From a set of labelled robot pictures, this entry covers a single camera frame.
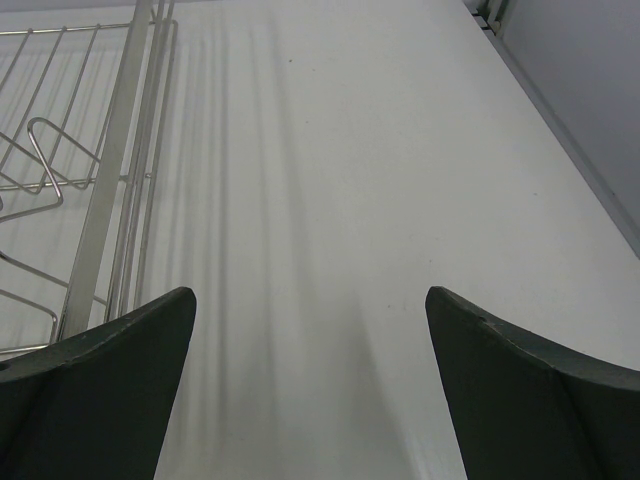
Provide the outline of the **metal wire dish rack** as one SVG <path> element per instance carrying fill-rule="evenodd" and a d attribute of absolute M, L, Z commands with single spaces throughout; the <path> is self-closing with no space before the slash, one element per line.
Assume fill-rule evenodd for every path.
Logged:
<path fill-rule="evenodd" d="M 179 25 L 171 1 L 1 16 L 1 356 L 142 302 Z"/>

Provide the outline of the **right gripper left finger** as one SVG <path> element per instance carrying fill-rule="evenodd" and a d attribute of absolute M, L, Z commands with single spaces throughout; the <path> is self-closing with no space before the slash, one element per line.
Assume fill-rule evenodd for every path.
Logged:
<path fill-rule="evenodd" d="M 195 315 L 179 287 L 2 362 L 2 478 L 153 478 Z"/>

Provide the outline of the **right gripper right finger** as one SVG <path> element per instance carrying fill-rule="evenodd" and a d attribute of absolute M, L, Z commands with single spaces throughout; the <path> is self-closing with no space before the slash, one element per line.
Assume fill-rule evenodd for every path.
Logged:
<path fill-rule="evenodd" d="M 470 479 L 636 479 L 639 373 L 502 320 L 440 286 L 430 337 Z"/>

